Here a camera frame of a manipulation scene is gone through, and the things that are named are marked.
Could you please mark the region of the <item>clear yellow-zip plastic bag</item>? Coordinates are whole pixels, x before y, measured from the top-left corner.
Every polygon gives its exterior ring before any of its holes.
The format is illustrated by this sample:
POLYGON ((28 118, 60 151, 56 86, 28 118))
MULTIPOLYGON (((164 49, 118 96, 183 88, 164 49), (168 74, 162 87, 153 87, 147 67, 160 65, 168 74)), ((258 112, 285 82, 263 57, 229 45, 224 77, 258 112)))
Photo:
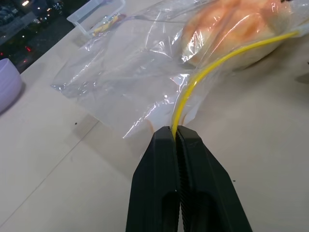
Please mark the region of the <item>clear yellow-zip plastic bag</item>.
POLYGON ((246 69, 286 38, 309 32, 309 0, 281 0, 292 8, 287 31, 196 67, 182 60, 182 31, 211 1, 163 0, 124 18, 82 46, 52 88, 125 138, 153 133, 187 124, 225 74, 246 69))

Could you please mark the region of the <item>lavender bowl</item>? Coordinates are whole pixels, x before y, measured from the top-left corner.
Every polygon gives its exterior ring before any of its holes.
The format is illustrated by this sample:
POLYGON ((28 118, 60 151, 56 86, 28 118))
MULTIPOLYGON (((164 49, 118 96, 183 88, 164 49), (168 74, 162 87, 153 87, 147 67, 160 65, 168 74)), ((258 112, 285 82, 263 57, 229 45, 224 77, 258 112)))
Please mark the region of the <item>lavender bowl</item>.
POLYGON ((21 75, 13 63, 8 58, 0 60, 0 113, 15 101, 22 85, 21 75))

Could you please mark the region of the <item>clear plastic container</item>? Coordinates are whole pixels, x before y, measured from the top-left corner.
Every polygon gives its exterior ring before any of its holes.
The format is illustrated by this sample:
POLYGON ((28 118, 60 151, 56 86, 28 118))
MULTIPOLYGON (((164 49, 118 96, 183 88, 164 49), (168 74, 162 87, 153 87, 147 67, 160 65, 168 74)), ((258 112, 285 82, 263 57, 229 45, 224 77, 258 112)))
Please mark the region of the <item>clear plastic container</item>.
POLYGON ((88 38, 94 29, 106 22, 113 15, 123 14, 126 0, 90 0, 67 17, 82 34, 88 38))

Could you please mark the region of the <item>golden bread loaf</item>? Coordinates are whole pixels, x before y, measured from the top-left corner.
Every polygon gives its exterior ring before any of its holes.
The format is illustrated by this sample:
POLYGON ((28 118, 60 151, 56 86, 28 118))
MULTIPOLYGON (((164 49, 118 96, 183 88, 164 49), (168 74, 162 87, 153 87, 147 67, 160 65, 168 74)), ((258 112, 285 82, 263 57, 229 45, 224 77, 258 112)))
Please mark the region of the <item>golden bread loaf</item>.
POLYGON ((213 0, 183 27, 182 60, 206 66, 238 47, 287 31, 291 16, 290 4, 281 0, 213 0))

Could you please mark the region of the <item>yellow red packet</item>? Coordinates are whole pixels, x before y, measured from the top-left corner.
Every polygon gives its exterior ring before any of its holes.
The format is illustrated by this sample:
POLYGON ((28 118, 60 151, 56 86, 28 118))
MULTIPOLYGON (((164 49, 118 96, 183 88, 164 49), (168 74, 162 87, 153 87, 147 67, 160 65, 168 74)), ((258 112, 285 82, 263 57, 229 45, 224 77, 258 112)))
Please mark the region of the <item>yellow red packet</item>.
POLYGON ((91 32, 92 36, 96 36, 100 33, 103 33, 107 30, 109 30, 114 24, 117 22, 123 20, 126 18, 125 14, 115 14, 110 19, 108 19, 106 22, 102 23, 98 28, 94 29, 93 32, 91 32))

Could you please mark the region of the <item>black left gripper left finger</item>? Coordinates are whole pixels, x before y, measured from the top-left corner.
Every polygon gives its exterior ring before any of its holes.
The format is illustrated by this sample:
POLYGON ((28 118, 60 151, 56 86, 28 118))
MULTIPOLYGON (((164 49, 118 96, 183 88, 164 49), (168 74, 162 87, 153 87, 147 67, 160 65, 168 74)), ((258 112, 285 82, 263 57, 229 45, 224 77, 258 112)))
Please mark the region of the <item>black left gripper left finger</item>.
POLYGON ((126 232, 177 232, 180 176, 169 127, 157 130, 132 178, 126 232))

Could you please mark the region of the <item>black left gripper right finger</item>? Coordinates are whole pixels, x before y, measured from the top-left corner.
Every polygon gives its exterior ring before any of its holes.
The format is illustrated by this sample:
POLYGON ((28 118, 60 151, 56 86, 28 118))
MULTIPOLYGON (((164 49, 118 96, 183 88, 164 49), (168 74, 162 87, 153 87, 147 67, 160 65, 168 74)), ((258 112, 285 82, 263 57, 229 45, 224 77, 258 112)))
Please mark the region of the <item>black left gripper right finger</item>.
POLYGON ((253 232, 229 174, 197 132, 179 126, 176 150, 184 232, 253 232))

